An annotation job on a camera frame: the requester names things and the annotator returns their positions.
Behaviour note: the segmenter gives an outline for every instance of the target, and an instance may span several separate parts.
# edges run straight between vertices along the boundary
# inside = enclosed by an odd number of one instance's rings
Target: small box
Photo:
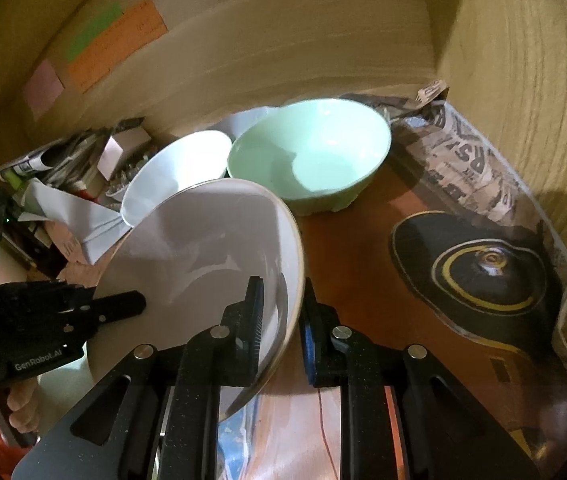
[[[99,159],[97,164],[99,171],[106,180],[110,180],[117,171],[121,170],[126,161],[150,140],[152,138],[140,126],[114,134],[108,139]]]

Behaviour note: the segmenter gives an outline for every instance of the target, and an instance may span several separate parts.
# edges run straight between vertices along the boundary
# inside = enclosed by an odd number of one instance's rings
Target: mint green bowl
[[[372,108],[344,99],[301,101],[240,136],[228,173],[252,180],[297,215],[348,207],[390,150],[390,128]]]

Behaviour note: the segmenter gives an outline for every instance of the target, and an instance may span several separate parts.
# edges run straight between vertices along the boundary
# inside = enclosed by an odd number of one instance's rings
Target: finger
[[[16,412],[10,414],[10,417],[8,418],[8,420],[10,421],[10,426],[18,430],[20,427],[29,424],[35,417],[35,415],[37,415],[38,407],[39,398],[34,397],[20,410],[17,410]]]
[[[39,381],[36,377],[12,384],[10,386],[10,394],[7,396],[7,407],[13,412],[20,410],[30,402],[32,394],[37,389],[38,385]]]
[[[28,424],[25,424],[24,426],[20,426],[15,429],[19,433],[31,433],[39,429],[40,421],[41,421],[41,415],[39,413],[35,413],[33,419],[30,422],[28,422]]]

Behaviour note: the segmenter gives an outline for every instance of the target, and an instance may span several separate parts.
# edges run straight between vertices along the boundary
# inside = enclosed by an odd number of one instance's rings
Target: orange sticky note
[[[121,61],[166,32],[154,2],[143,0],[126,9],[68,65],[70,77],[85,92]]]

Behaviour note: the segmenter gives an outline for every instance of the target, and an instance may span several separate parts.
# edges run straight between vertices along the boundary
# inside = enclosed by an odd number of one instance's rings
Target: white bowl
[[[296,330],[305,277],[299,229],[279,198],[246,180],[214,180],[166,200],[132,230],[99,282],[96,297],[138,290],[148,306],[90,339],[94,380],[141,343],[171,348],[218,324],[227,305],[245,298],[252,275],[265,285],[259,377],[223,389],[222,419],[265,384]]]
[[[218,130],[182,137],[158,152],[135,175],[121,202],[121,216],[130,227],[156,206],[187,187],[226,174],[230,138]]]

